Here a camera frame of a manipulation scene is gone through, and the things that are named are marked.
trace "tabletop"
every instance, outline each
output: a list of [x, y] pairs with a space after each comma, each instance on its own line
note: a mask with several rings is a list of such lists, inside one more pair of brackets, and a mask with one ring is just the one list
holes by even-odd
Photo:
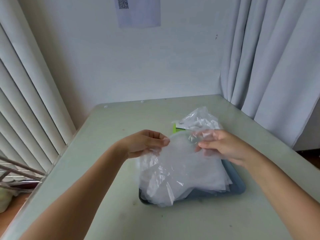
[[[320, 171], [219, 95], [99, 104], [1, 239], [18, 239], [115, 141], [142, 129], [169, 136], [172, 121], [202, 106], [206, 106], [226, 130], [274, 161], [320, 201]], [[247, 187], [242, 195], [186, 201], [160, 208], [139, 201], [137, 161], [127, 160], [103, 199], [85, 239], [291, 239], [249, 173], [237, 165], [234, 167]]]

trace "curtain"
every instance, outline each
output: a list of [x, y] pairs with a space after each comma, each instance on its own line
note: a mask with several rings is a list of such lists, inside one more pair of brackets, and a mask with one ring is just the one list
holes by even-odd
[[293, 147], [320, 95], [320, 0], [234, 0], [225, 99]]
[[46, 172], [76, 130], [17, 0], [0, 0], [0, 151]]

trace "white paper sheet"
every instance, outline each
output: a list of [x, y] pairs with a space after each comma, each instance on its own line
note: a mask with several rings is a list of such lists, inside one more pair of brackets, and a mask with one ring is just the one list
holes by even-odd
[[161, 25], [160, 0], [114, 0], [119, 28]]

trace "gray plastic tray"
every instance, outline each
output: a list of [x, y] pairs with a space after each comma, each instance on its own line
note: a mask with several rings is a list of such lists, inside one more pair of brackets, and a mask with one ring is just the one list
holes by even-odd
[[[223, 196], [229, 196], [229, 195], [240, 195], [246, 191], [246, 185], [240, 178], [238, 172], [233, 167], [232, 163], [228, 160], [222, 160], [222, 164], [224, 168], [226, 169], [227, 174], [229, 175], [232, 184], [229, 185], [230, 191], [226, 192], [214, 192], [214, 193], [208, 193], [206, 191], [202, 191], [200, 189], [194, 189], [191, 191], [191, 193], [183, 200], [192, 200], [192, 199], [203, 199], [203, 198], [210, 198], [210, 197], [223, 197]], [[139, 189], [139, 199], [140, 201], [145, 205], [153, 205], [153, 203], [150, 203], [145, 196], [142, 194], [142, 191]]]

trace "white blind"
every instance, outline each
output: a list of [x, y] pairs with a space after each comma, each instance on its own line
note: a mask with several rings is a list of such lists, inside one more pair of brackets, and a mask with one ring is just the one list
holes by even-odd
[[17, 0], [0, 0], [0, 150], [48, 171], [75, 127]]

